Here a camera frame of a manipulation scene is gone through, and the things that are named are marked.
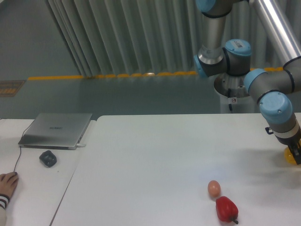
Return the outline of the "person's hand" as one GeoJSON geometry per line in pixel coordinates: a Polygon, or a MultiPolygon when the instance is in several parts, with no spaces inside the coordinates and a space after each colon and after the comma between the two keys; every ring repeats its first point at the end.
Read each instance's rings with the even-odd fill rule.
{"type": "Polygon", "coordinates": [[[16,172],[10,172],[0,175],[0,194],[7,196],[9,199],[14,194],[14,191],[18,184],[18,174],[16,172]]]}

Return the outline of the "striped sleeve forearm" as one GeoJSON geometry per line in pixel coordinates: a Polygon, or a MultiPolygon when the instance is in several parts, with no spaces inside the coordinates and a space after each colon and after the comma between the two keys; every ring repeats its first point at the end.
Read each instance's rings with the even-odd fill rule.
{"type": "Polygon", "coordinates": [[[5,226],[7,221],[6,208],[10,198],[7,195],[0,195],[0,226],[5,226]]]}

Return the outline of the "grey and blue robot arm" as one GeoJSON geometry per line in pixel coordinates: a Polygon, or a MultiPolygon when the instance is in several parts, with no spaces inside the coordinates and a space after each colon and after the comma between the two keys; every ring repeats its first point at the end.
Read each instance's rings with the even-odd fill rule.
{"type": "Polygon", "coordinates": [[[238,97],[232,83],[243,80],[246,94],[259,106],[268,123],[266,132],[287,146],[296,164],[301,162],[301,128],[293,112],[288,94],[301,89],[301,46],[287,17],[275,0],[250,0],[283,69],[269,73],[250,68],[251,46],[245,40],[232,39],[222,45],[226,16],[234,5],[232,0],[198,0],[196,5],[204,17],[203,44],[194,56],[201,77],[217,75],[225,79],[219,92],[227,98],[238,97]]]}

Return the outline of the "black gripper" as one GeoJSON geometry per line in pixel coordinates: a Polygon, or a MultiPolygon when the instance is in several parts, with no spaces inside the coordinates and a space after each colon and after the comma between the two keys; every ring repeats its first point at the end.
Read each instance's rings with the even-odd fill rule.
{"type": "Polygon", "coordinates": [[[301,139],[301,130],[299,128],[285,133],[272,131],[270,127],[266,127],[265,130],[269,135],[274,134],[280,143],[287,145],[295,157],[301,154],[301,143],[299,142],[301,139]]]}

